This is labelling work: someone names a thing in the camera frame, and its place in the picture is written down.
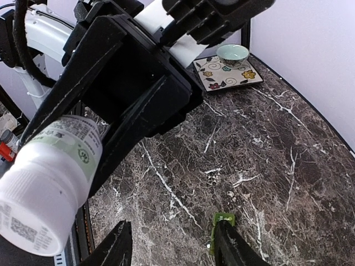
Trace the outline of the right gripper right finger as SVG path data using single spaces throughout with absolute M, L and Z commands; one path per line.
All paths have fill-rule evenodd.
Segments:
M 215 244 L 215 265 L 269 266 L 227 221 L 218 223 L 223 236 Z

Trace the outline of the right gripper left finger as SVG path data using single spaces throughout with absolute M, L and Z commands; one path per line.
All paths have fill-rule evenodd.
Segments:
M 120 221 L 80 266 L 131 266 L 131 222 Z

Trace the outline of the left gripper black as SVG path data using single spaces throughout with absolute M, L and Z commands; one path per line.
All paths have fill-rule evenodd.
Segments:
M 104 150 L 89 197 L 143 137 L 164 134 L 202 103 L 200 84 L 136 21 L 139 1 L 86 7 L 64 46 L 62 76 L 42 102 L 20 145 L 82 100 L 105 122 Z

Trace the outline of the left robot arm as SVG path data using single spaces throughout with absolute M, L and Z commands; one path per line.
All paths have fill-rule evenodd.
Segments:
M 79 1 L 77 23 L 50 14 L 45 1 L 15 1 L 1 16 L 1 58 L 42 89 L 21 144 L 83 103 L 109 124 L 93 196 L 133 147 L 182 123 L 203 101 L 200 84 L 158 39 L 164 10 L 139 1 Z

